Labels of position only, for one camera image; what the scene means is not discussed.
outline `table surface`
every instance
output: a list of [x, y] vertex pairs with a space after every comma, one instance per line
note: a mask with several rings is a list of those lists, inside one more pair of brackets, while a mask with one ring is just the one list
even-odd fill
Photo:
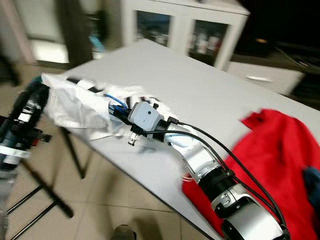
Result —
[[[319, 111], [149, 40], [116, 50], [65, 74], [118, 86], [143, 86], [147, 93], [169, 106], [180, 121], [204, 129], [230, 148], [249, 132], [239, 119], [261, 108], [298, 118], [320, 143]], [[78, 129], [69, 130], [81, 138]], [[185, 168], [179, 154], [158, 142], [140, 140], [135, 147], [127, 142], [127, 137], [107, 137], [87, 144], [202, 233], [221, 239], [182, 193]], [[213, 146], [226, 157], [222, 149]]]

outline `blue cable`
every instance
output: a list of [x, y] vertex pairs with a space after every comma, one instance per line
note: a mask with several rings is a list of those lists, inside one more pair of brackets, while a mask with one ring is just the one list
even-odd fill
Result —
[[103, 96], [115, 100], [116, 102], [120, 103], [124, 107], [124, 109], [126, 109], [126, 110], [128, 109], [127, 105], [125, 105], [122, 101], [120, 101], [119, 99], [115, 98], [114, 96], [111, 96], [109, 94], [104, 94]]

